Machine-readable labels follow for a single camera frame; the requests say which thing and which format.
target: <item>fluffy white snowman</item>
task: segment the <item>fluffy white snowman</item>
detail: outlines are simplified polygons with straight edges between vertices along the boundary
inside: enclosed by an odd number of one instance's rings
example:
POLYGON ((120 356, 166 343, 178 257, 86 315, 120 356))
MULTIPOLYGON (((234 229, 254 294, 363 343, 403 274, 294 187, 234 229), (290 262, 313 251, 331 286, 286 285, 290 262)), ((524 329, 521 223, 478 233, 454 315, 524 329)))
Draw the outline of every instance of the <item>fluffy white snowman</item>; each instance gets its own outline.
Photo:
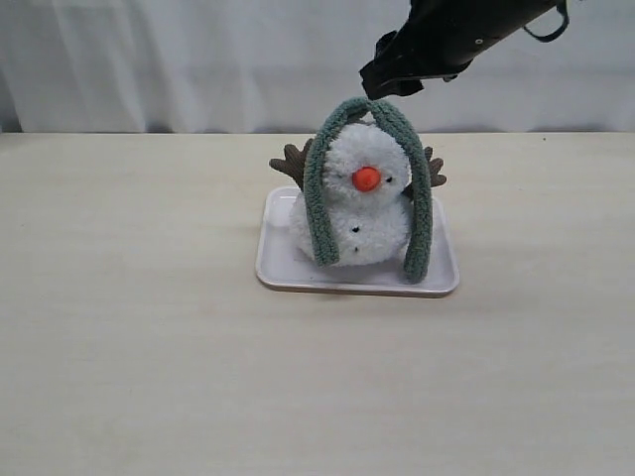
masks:
MULTIPOLYGON (((397 141, 374 124, 345 126, 330 144, 322 184, 333 237, 334 266, 369 265, 398 255, 408 244, 412 204, 403 194, 410 163, 397 141)), ((313 258, 307 205, 300 192, 290 216, 290 233, 313 258)))
POLYGON ((289 230, 318 266, 376 264, 405 251, 405 278, 417 283, 430 260, 431 187, 445 183, 443 161, 431 157, 390 103, 352 98, 302 151, 288 144, 285 159, 269 164, 300 188, 289 230), (362 121, 367 113, 373 122, 362 121))

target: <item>orange carrot nose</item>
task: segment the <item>orange carrot nose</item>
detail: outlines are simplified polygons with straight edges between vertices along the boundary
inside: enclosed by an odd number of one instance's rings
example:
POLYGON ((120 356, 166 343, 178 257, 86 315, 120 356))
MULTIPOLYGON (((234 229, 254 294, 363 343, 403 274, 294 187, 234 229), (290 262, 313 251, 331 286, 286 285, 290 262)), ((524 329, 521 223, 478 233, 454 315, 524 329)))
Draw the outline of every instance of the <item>orange carrot nose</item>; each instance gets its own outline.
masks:
POLYGON ((353 174, 353 185, 359 191, 374 190, 381 181, 381 174, 373 167, 362 167, 353 174))

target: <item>snowman body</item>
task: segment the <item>snowman body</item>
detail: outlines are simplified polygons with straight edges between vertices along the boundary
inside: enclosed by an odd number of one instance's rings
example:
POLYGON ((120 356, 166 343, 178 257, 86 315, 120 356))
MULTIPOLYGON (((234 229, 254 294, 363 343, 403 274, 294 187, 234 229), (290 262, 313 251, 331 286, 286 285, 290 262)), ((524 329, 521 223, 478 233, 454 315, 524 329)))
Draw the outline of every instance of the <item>snowman body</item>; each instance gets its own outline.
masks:
MULTIPOLYGON (((400 254, 410 240, 413 209, 402 193, 410 163, 393 137, 374 124, 345 126, 326 152, 321 179, 339 251, 334 266, 370 265, 400 254)), ((290 233, 314 259, 303 193, 291 211, 290 233)))

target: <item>green knit scarf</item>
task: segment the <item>green knit scarf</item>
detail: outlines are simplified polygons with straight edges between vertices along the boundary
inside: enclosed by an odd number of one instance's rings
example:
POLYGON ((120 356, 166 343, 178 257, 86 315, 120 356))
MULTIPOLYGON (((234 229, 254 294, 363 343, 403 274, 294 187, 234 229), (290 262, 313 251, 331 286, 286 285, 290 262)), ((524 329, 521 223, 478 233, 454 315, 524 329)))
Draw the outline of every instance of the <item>green knit scarf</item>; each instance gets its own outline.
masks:
POLYGON ((371 101, 365 97, 355 97, 344 101, 328 116, 311 144, 305 165, 304 195, 316 263, 324 267, 339 261, 339 250, 326 211, 322 187, 326 151, 344 126, 359 121, 367 113, 373 116, 377 127, 397 141, 410 160, 414 214, 404 271, 409 282, 418 283, 428 272, 432 247, 433 203, 430 172, 419 136, 408 119, 385 100, 371 101))

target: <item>beige table surface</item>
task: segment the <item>beige table surface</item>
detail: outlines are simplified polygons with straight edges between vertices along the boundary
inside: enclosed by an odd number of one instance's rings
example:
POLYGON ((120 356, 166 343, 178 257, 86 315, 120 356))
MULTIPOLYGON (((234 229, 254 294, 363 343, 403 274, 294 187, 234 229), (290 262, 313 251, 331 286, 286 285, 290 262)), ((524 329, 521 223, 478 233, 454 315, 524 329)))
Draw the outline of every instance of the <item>beige table surface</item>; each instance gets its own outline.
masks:
POLYGON ((305 136, 0 136, 0 475, 635 474, 635 135, 433 135, 444 299, 254 276, 305 136))

